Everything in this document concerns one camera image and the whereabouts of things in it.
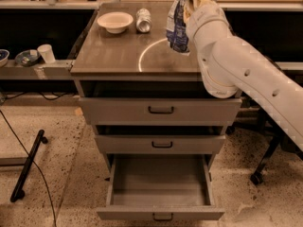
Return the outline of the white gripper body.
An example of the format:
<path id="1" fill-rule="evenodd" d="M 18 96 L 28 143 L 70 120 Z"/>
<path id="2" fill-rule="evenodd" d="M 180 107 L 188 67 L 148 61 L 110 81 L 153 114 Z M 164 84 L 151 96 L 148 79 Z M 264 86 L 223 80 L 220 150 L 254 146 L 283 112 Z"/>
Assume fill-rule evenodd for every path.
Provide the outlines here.
<path id="1" fill-rule="evenodd" d="M 233 36 L 223 9 L 216 3 L 202 5 L 193 11 L 186 25 L 186 34 L 196 48 Z"/>

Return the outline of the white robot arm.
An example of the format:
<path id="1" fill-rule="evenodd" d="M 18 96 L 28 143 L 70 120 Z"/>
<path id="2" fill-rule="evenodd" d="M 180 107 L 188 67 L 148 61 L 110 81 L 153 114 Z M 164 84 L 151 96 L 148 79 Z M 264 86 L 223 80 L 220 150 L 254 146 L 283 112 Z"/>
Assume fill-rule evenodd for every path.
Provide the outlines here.
<path id="1" fill-rule="evenodd" d="M 206 90 L 218 98 L 244 91 L 303 150 L 303 88 L 233 35 L 217 3 L 186 0 L 183 18 Z"/>

